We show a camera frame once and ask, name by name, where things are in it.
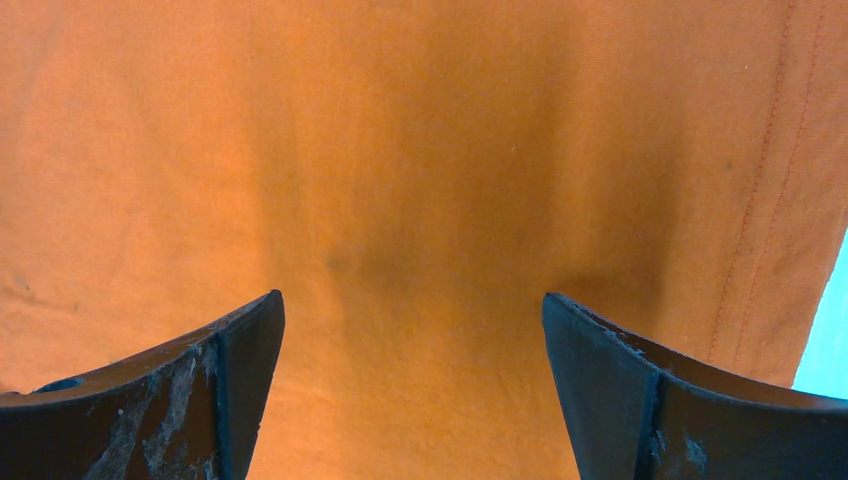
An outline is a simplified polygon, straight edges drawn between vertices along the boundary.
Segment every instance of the red stitching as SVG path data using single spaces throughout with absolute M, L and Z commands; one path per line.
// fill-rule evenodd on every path
M 818 21 L 816 23 L 816 35 L 815 40 L 813 41 L 813 53 L 810 61 L 810 72 L 807 74 L 807 91 L 804 94 L 804 106 L 801 109 L 801 122 L 798 124 L 798 132 L 795 134 L 795 143 L 792 145 L 792 152 L 789 154 L 789 164 L 786 166 L 786 176 L 783 178 L 783 185 L 780 188 L 780 195 L 777 197 L 777 203 L 774 206 L 774 211 L 771 214 L 771 221 L 769 223 L 768 233 L 766 234 L 766 244 L 763 248 L 760 257 L 757 259 L 757 268 L 754 271 L 754 280 L 751 283 L 751 290 L 748 292 L 748 300 L 745 302 L 745 310 L 742 313 L 742 329 L 739 332 L 739 341 L 736 343 L 736 350 L 733 352 L 733 365 L 736 365 L 736 362 L 739 360 L 739 351 L 742 346 L 742 338 L 745 335 L 745 327 L 748 321 L 748 310 L 751 307 L 752 300 L 754 298 L 754 290 L 757 286 L 757 278 L 760 274 L 760 268 L 762 267 L 763 258 L 765 258 L 766 253 L 768 253 L 769 246 L 771 245 L 772 236 L 774 234 L 774 225 L 777 221 L 778 213 L 780 213 L 781 206 L 783 205 L 783 196 L 786 193 L 786 186 L 789 183 L 789 176 L 792 173 L 792 167 L 795 164 L 795 154 L 798 152 L 798 145 L 801 143 L 801 135 L 804 132 L 804 129 L 807 125 L 807 106 L 810 104 L 810 93 L 813 90 L 813 71 L 816 68 L 816 60 L 818 59 L 818 49 L 819 44 L 821 42 L 821 26 L 824 20 L 824 10 L 826 1 L 822 2 L 821 13 L 819 14 Z
M 751 221 L 751 211 L 754 208 L 754 200 L 757 198 L 757 193 L 760 189 L 760 180 L 763 176 L 766 157 L 768 156 L 768 147 L 771 142 L 771 132 L 774 128 L 774 119 L 777 116 L 777 106 L 780 101 L 780 91 L 783 87 L 783 67 L 786 64 L 786 43 L 789 38 L 789 20 L 792 18 L 792 12 L 795 10 L 795 5 L 792 0 L 786 7 L 786 20 L 783 23 L 783 35 L 780 40 L 780 55 L 777 60 L 777 78 L 775 79 L 774 102 L 771 106 L 771 115 L 768 125 L 766 125 L 766 133 L 763 137 L 763 146 L 760 151 L 760 163 L 757 165 L 757 173 L 754 177 L 754 188 L 751 191 L 751 198 L 748 200 L 748 205 L 745 207 L 745 214 L 742 216 L 742 231 L 739 234 L 739 240 L 736 242 L 736 249 L 733 252 L 733 259 L 730 262 L 730 270 L 727 272 L 727 277 L 724 280 L 724 289 L 722 290 L 721 300 L 718 304 L 718 312 L 716 320 L 713 324 L 713 335 L 710 341 L 710 352 L 707 355 L 707 361 L 712 362 L 715 354 L 716 344 L 718 342 L 718 326 L 721 323 L 721 318 L 724 315 L 724 306 L 727 301 L 727 294 L 730 291 L 730 281 L 733 279 L 733 274 L 736 272 L 736 262 L 739 260 L 739 254 L 742 250 L 742 242 L 746 238 L 748 224 Z

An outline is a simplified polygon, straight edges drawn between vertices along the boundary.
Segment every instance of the orange cloth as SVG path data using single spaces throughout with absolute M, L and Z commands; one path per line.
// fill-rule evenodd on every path
M 575 479 L 546 291 L 791 382 L 841 1 L 0 2 L 0 384 L 270 288 L 252 479 Z

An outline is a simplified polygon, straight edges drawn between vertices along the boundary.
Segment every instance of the orange fabric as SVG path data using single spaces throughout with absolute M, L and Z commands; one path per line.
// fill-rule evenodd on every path
M 0 2 L 0 384 L 280 288 L 254 479 L 577 478 L 550 290 L 787 385 L 848 223 L 846 8 Z

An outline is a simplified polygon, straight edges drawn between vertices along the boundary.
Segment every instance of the seam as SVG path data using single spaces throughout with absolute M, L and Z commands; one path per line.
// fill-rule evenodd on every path
M 769 153 L 769 145 L 771 143 L 771 134 L 774 129 L 774 120 L 777 116 L 777 107 L 780 103 L 780 93 L 783 88 L 783 70 L 786 65 L 786 43 L 789 38 L 789 21 L 792 19 L 792 12 L 795 10 L 795 4 L 792 0 L 789 0 L 786 7 L 786 20 L 783 23 L 783 33 L 780 39 L 780 54 L 778 55 L 777 60 L 777 76 L 775 78 L 775 92 L 774 92 L 774 101 L 771 106 L 771 114 L 769 115 L 769 121 L 766 125 L 766 133 L 763 137 L 763 146 L 760 150 L 760 161 L 757 164 L 757 173 L 754 177 L 754 188 L 751 191 L 751 198 L 748 200 L 748 205 L 745 207 L 745 214 L 742 216 L 742 231 L 739 234 L 739 240 L 736 241 L 736 249 L 733 251 L 733 259 L 730 262 L 730 270 L 727 272 L 727 277 L 724 279 L 724 287 L 721 293 L 721 300 L 718 304 L 718 311 L 716 312 L 716 319 L 713 323 L 713 333 L 712 338 L 710 340 L 710 351 L 707 354 L 707 362 L 713 361 L 713 356 L 715 355 L 715 349 L 718 342 L 718 329 L 721 324 L 721 319 L 724 316 L 724 308 L 727 303 L 727 295 L 730 291 L 730 282 L 733 280 L 733 275 L 736 273 L 736 263 L 739 260 L 739 255 L 742 251 L 742 243 L 747 238 L 748 226 L 751 221 L 751 212 L 754 209 L 754 201 L 757 198 L 757 194 L 760 190 L 760 181 L 762 180 L 763 171 L 765 170 L 766 158 Z
M 801 143 L 801 136 L 803 135 L 807 126 L 807 114 L 808 106 L 810 104 L 810 93 L 813 90 L 813 72 L 816 68 L 816 60 L 818 60 L 818 50 L 819 45 L 821 44 L 821 29 L 822 23 L 824 21 L 824 11 L 826 3 L 826 1 L 822 2 L 821 12 L 819 14 L 818 20 L 816 21 L 815 40 L 813 41 L 813 53 L 811 55 L 812 58 L 810 61 L 810 71 L 807 74 L 807 90 L 804 93 L 804 106 L 801 109 L 801 121 L 798 124 L 798 131 L 795 134 L 795 142 L 792 145 L 792 152 L 789 154 L 789 164 L 786 166 L 786 176 L 783 178 L 783 185 L 781 185 L 780 187 L 780 195 L 778 195 L 777 197 L 777 203 L 775 204 L 774 210 L 771 214 L 771 221 L 769 222 L 768 233 L 766 234 L 766 244 L 763 248 L 762 253 L 760 253 L 759 258 L 757 259 L 757 268 L 754 270 L 754 280 L 753 282 L 751 282 L 751 289 L 748 292 L 748 300 L 745 302 L 745 310 L 742 313 L 742 328 L 739 332 L 739 339 L 736 342 L 736 350 L 733 352 L 733 366 L 736 366 L 736 363 L 739 360 L 739 353 L 741 351 L 742 346 L 742 338 L 745 335 L 745 327 L 748 323 L 748 310 L 750 309 L 751 304 L 753 303 L 754 291 L 757 287 L 757 278 L 760 274 L 760 268 L 762 267 L 763 259 L 768 253 L 769 247 L 771 246 L 771 240 L 774 237 L 774 226 L 777 222 L 777 217 L 779 216 L 780 211 L 782 209 L 781 207 L 783 206 L 783 197 L 786 194 L 786 188 L 789 184 L 789 177 L 792 173 L 792 167 L 795 164 L 796 154 L 798 153 L 798 145 L 800 145 Z

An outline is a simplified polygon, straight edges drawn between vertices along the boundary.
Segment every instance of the light blue surface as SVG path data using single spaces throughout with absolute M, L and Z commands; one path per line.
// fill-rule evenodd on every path
M 848 235 L 795 374 L 795 390 L 848 399 Z

